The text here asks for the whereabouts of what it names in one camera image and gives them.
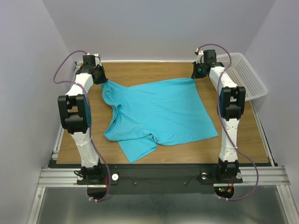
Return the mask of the white plastic basket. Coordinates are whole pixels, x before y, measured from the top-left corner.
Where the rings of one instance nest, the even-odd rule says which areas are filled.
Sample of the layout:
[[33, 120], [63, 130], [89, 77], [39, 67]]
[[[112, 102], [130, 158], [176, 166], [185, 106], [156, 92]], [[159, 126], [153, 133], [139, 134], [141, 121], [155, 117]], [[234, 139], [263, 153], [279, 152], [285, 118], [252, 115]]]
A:
[[227, 76], [236, 85], [243, 86], [246, 89], [245, 101], [265, 96], [267, 89], [245, 56], [241, 53], [231, 53], [230, 55], [232, 59], [231, 66], [221, 79], [224, 80]]

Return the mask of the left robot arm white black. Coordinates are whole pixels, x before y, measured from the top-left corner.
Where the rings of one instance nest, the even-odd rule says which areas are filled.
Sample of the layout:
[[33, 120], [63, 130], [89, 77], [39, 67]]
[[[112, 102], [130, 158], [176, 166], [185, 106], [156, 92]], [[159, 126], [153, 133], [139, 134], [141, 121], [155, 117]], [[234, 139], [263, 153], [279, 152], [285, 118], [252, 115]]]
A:
[[70, 90], [57, 99], [62, 128], [67, 130], [77, 146], [81, 169], [75, 171], [80, 182], [110, 184], [110, 174], [102, 168], [104, 158], [92, 139], [92, 115], [88, 91], [94, 84], [107, 82], [99, 54], [83, 54], [83, 63], [70, 81]]

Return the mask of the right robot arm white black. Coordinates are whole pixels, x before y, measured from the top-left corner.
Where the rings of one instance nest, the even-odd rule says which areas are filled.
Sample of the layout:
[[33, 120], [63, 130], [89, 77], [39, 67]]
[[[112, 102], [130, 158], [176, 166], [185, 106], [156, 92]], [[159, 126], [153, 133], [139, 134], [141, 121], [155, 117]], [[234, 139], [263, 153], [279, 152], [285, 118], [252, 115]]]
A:
[[233, 179], [239, 171], [237, 156], [237, 130], [244, 113], [246, 90], [238, 86], [227, 74], [227, 68], [217, 61], [214, 49], [196, 49], [197, 59], [193, 62], [192, 78], [208, 76], [214, 85], [217, 99], [217, 114], [222, 126], [221, 151], [216, 165], [218, 181]]

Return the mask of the turquoise t shirt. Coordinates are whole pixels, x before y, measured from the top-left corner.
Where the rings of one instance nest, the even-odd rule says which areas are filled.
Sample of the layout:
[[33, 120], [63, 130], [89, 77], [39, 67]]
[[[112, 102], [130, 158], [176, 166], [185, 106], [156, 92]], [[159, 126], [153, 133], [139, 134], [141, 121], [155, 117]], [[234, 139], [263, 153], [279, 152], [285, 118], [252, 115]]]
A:
[[112, 108], [104, 136], [118, 142], [129, 163], [155, 151], [217, 137], [191, 78], [125, 87], [107, 81], [102, 98]]

